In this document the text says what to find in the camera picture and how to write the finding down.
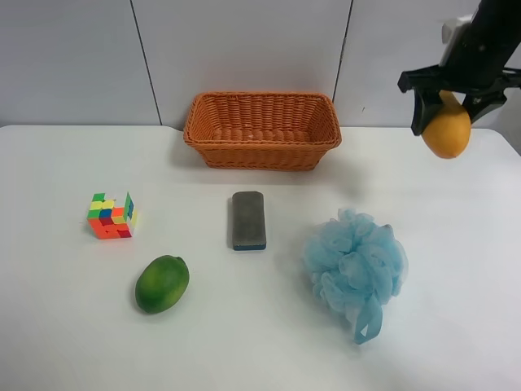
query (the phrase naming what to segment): white tabletop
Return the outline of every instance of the white tabletop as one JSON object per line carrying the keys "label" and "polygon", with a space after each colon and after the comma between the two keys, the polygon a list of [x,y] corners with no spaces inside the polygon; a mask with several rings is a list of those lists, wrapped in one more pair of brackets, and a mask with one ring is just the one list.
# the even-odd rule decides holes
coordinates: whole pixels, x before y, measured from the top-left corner
{"label": "white tabletop", "polygon": [[[0,129],[0,389],[519,390],[521,158],[474,130],[440,160],[406,129],[343,129],[313,172],[209,169],[168,127]],[[227,244],[228,200],[265,195],[268,248]],[[129,191],[132,239],[98,240],[95,192]],[[409,257],[362,346],[313,298],[309,229],[354,207]],[[185,296],[145,315],[154,258],[183,257]]]}

